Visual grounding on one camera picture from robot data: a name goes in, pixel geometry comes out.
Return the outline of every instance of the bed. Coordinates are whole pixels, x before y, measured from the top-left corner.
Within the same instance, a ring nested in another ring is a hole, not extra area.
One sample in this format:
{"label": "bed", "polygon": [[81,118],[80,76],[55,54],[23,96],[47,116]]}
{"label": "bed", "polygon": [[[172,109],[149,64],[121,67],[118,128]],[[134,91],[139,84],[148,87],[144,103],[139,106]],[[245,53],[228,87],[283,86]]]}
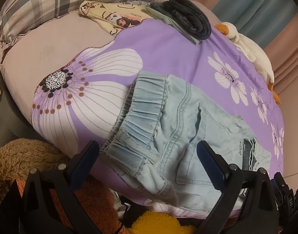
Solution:
{"label": "bed", "polygon": [[[251,127],[261,146],[271,153],[272,178],[283,172],[280,108],[253,64],[214,27],[220,23],[218,18],[194,3],[212,24],[210,38],[199,45],[154,19],[146,19],[114,38],[72,10],[45,20],[8,43],[0,32],[3,79],[26,120],[72,157],[91,139],[100,146],[105,143],[141,69],[175,75],[203,90],[227,113]],[[112,62],[104,63],[109,57]],[[97,160],[92,175],[132,201],[158,210],[146,194],[131,189],[102,159]],[[173,215],[196,217],[194,212],[180,210]]]}

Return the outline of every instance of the yellow cartoon garment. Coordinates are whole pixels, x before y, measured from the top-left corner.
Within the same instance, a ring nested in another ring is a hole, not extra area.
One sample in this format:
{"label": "yellow cartoon garment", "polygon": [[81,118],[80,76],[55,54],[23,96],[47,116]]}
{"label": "yellow cartoon garment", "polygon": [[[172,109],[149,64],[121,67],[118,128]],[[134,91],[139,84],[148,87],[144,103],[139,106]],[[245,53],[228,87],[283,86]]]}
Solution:
{"label": "yellow cartoon garment", "polygon": [[146,18],[153,18],[147,14],[143,5],[122,3],[84,1],[79,13],[98,23],[111,35],[117,35],[125,28],[136,26]]}

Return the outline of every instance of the flower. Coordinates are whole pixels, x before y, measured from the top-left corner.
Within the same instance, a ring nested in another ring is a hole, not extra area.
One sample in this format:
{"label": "flower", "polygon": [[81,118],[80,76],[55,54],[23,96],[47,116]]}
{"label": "flower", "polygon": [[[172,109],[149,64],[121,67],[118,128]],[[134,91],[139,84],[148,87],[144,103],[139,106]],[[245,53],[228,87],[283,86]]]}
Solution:
{"label": "flower", "polygon": [[280,137],[277,137],[277,133],[276,133],[276,129],[275,129],[275,126],[270,123],[270,126],[271,126],[271,135],[273,137],[273,143],[275,144],[275,147],[274,147],[274,150],[275,150],[275,155],[277,156],[277,159],[279,158],[279,145],[281,145],[281,138]]}
{"label": "flower", "polygon": [[281,128],[279,131],[279,135],[280,135],[280,146],[281,146],[281,153],[284,153],[284,128]]}
{"label": "flower", "polygon": [[259,113],[259,117],[262,119],[263,123],[265,123],[268,125],[268,120],[267,120],[267,109],[266,106],[263,104],[263,100],[261,95],[259,95],[256,91],[256,89],[253,89],[251,87],[251,97],[252,97],[252,101],[254,104],[257,105],[257,112]]}
{"label": "flower", "polygon": [[243,82],[237,80],[237,78],[239,78],[237,71],[233,70],[229,64],[224,64],[216,52],[214,52],[214,58],[216,61],[208,56],[209,64],[218,71],[214,75],[216,81],[226,89],[231,86],[231,96],[236,104],[239,104],[241,99],[242,102],[248,106],[248,99],[245,96],[247,94],[245,85]]}
{"label": "flower", "polygon": [[102,138],[109,136],[128,93],[126,86],[99,76],[131,76],[142,68],[141,57],[129,48],[99,55],[113,42],[83,50],[43,79],[35,91],[33,127],[69,156],[78,150],[79,125]]}

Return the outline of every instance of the folded dark jeans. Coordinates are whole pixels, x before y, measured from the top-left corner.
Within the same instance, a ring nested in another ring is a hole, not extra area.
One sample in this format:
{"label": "folded dark jeans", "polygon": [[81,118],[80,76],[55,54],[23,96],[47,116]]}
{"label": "folded dark jeans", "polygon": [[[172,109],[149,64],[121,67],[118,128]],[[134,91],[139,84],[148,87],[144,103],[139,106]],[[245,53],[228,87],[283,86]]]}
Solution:
{"label": "folded dark jeans", "polygon": [[189,0],[168,0],[151,3],[150,7],[172,18],[198,40],[206,40],[212,32],[207,16]]}

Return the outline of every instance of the denim shorts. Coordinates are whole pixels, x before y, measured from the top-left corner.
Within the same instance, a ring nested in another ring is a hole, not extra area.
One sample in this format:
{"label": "denim shorts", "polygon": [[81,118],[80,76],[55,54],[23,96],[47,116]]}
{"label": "denim shorts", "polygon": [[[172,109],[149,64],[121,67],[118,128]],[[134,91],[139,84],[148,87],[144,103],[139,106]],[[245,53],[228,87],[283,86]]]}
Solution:
{"label": "denim shorts", "polygon": [[[182,79],[140,71],[100,156],[149,199],[208,213],[220,191],[197,157],[201,140],[227,163],[270,167],[271,154],[240,116],[229,115]],[[240,207],[239,199],[235,209]]]}

